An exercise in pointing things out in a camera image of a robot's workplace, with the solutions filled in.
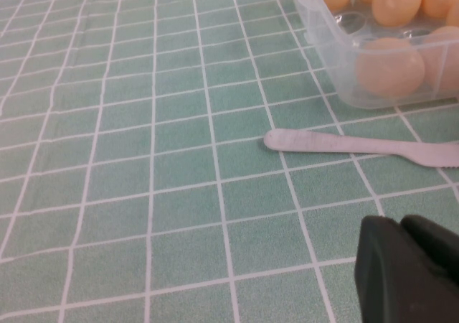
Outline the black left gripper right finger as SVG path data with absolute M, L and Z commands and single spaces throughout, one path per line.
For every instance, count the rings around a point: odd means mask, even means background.
M 406 215 L 401 226 L 428 258 L 458 283 L 458 234 L 420 215 Z

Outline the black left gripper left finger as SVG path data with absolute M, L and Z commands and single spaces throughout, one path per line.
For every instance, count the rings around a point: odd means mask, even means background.
M 458 283 L 400 222 L 377 216 L 361 221 L 354 280 L 362 321 L 457 322 Z

